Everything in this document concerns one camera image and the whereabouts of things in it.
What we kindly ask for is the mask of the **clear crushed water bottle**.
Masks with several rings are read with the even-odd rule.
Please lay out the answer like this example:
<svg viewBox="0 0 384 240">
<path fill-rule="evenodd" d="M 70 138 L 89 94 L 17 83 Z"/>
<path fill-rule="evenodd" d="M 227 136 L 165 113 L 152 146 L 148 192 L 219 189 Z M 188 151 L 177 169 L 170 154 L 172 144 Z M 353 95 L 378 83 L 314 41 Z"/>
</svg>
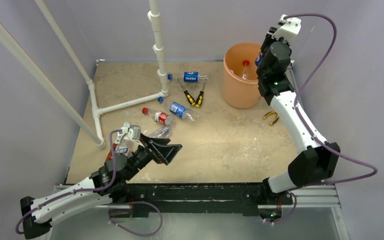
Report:
<svg viewBox="0 0 384 240">
<path fill-rule="evenodd" d="M 162 126 L 148 135 L 149 138 L 168 139 L 172 135 L 172 130 L 169 126 Z"/>
</svg>

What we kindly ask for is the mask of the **small red cap bottle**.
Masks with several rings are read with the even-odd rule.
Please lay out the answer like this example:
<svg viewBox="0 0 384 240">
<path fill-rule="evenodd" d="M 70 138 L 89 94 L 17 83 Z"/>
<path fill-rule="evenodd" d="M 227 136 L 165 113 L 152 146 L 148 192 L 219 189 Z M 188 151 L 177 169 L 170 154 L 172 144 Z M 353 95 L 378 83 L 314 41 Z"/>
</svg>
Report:
<svg viewBox="0 0 384 240">
<path fill-rule="evenodd" d="M 142 109 L 142 113 L 146 116 L 151 117 L 155 123 L 158 123 L 163 126 L 172 126 L 175 122 L 175 119 L 172 115 L 169 115 L 163 111 L 144 107 Z"/>
</svg>

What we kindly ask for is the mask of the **large red label bottle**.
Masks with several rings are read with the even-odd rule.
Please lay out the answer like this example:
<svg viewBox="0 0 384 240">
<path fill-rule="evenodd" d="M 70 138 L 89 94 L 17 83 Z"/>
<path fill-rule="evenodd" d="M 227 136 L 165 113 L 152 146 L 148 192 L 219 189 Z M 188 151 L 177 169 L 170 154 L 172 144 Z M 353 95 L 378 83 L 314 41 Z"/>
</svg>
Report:
<svg viewBox="0 0 384 240">
<path fill-rule="evenodd" d="M 241 73 L 241 78 L 243 80 L 251 80 L 251 65 L 249 60 L 243 60 L 242 61 L 242 73 Z"/>
</svg>

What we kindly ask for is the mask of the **small blue label bottle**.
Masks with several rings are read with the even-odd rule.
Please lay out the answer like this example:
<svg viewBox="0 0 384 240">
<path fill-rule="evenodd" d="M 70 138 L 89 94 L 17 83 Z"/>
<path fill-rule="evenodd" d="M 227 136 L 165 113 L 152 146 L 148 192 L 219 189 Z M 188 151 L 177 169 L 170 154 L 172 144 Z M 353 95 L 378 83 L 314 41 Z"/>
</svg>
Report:
<svg viewBox="0 0 384 240">
<path fill-rule="evenodd" d="M 134 143 L 128 138 L 123 138 L 115 147 L 114 152 L 116 154 L 123 154 L 127 157 L 131 157 L 134 154 Z"/>
</svg>

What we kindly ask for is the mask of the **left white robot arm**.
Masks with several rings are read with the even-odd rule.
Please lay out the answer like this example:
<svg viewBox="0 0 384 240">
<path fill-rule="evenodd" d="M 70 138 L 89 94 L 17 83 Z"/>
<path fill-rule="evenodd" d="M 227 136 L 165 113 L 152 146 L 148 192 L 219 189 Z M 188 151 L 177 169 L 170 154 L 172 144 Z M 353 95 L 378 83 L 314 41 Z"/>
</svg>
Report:
<svg viewBox="0 0 384 240">
<path fill-rule="evenodd" d="M 111 142 L 110 159 L 79 183 L 46 197 L 22 198 L 22 217 L 16 224 L 16 233 L 27 240 L 35 239 L 47 234 L 60 221 L 85 210 L 126 203 L 130 197 L 128 181 L 151 161 L 170 164 L 183 147 L 170 144 L 168 138 L 152 138 L 140 132 L 133 134 L 131 141 L 138 145 L 132 156 L 116 153 L 116 144 Z"/>
</svg>

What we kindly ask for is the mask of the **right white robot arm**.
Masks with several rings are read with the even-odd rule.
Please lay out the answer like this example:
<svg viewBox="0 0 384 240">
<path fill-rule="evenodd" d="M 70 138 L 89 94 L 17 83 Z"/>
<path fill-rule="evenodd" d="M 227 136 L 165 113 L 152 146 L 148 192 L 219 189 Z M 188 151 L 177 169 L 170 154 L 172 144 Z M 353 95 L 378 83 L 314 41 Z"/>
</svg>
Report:
<svg viewBox="0 0 384 240">
<path fill-rule="evenodd" d="M 281 193 L 332 177 L 339 157 L 329 149 L 340 151 L 337 143 L 329 143 L 323 136 L 316 141 L 316 128 L 305 113 L 297 112 L 301 105 L 286 75 L 292 50 L 284 36 L 275 36 L 277 30 L 269 29 L 256 59 L 258 90 L 283 120 L 298 155 L 285 172 L 263 180 L 260 196 L 268 204 L 278 200 Z"/>
</svg>

